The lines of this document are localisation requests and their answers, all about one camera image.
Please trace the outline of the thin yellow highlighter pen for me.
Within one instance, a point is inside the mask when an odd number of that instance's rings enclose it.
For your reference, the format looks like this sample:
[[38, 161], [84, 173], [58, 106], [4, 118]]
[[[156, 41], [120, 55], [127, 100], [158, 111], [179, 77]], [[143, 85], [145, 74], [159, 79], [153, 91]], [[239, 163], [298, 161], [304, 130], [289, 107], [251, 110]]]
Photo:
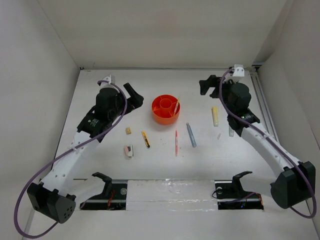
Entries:
[[179, 107], [179, 104], [180, 104], [180, 98], [181, 98], [181, 94], [177, 98], [177, 102], [175, 104], [174, 111], [173, 111], [173, 116], [175, 116], [177, 111], [178, 111], [178, 107]]

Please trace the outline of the green pastel highlighter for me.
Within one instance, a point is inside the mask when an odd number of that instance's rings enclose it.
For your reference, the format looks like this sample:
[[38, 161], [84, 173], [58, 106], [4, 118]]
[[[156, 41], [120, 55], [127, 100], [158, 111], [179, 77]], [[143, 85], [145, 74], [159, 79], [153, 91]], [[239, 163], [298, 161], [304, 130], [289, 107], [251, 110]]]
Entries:
[[234, 137], [235, 132], [230, 126], [229, 126], [229, 132], [228, 133], [229, 133], [230, 137]]

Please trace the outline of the blue grey marker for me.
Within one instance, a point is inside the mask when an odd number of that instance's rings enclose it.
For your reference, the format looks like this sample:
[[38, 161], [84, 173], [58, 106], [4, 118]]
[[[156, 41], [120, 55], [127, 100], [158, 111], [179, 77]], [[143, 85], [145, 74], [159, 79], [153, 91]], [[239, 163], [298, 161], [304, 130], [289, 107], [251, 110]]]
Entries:
[[186, 123], [186, 128], [187, 128], [188, 135], [189, 135], [189, 138], [190, 138], [190, 141], [191, 141], [191, 145], [192, 145], [193, 148], [195, 148], [197, 146], [197, 143], [196, 143], [195, 137], [193, 135], [191, 126], [190, 126], [190, 124], [188, 122]]

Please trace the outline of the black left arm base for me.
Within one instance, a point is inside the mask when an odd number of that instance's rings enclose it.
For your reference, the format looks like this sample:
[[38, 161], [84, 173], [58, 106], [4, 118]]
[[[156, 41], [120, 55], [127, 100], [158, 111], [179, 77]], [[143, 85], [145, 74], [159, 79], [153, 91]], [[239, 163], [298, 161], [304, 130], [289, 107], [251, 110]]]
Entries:
[[124, 211], [127, 204], [128, 181], [112, 180], [110, 177], [96, 172], [92, 174], [104, 182], [103, 190], [100, 194], [80, 204], [81, 210], [107, 210], [107, 211]]

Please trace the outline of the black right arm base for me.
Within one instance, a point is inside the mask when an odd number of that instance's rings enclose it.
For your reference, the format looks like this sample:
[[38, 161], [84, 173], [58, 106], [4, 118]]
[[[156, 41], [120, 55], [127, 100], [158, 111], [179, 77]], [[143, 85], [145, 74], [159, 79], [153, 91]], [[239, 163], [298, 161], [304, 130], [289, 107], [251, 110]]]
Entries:
[[211, 197], [217, 200], [218, 210], [264, 210], [260, 194], [245, 191], [240, 179], [245, 175], [252, 174], [244, 171], [232, 177], [231, 180], [215, 180]]

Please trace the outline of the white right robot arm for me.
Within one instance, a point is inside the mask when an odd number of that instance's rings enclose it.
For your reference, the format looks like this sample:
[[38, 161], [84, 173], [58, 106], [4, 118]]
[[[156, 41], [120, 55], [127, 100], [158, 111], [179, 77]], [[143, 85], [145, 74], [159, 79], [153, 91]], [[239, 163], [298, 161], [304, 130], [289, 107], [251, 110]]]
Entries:
[[311, 199], [313, 211], [307, 218], [313, 218], [317, 212], [315, 166], [294, 157], [267, 132], [249, 108], [252, 99], [249, 88], [232, 76], [226, 79], [228, 75], [210, 75], [200, 80], [200, 94], [204, 96], [209, 88], [214, 89], [210, 97], [221, 101], [230, 128], [259, 153], [274, 174], [271, 179], [253, 177], [249, 170], [234, 175], [231, 191], [236, 200], [262, 194], [271, 197], [280, 208], [293, 210], [295, 205]]

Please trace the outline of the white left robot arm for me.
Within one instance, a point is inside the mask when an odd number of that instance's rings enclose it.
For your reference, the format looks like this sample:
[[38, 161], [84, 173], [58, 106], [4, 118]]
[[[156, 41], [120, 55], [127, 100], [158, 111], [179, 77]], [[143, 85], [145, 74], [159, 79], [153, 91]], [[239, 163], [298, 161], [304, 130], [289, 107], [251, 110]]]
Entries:
[[63, 224], [88, 199], [95, 196], [104, 199], [111, 194], [112, 179], [103, 173], [95, 172], [77, 185], [74, 178], [89, 160], [91, 152], [116, 125], [115, 120], [121, 120], [143, 105], [143, 96], [129, 83], [124, 84], [124, 88], [129, 98], [111, 82], [101, 87], [95, 105], [77, 126], [69, 152], [63, 154], [38, 184], [31, 183], [27, 188], [27, 195], [37, 212]]

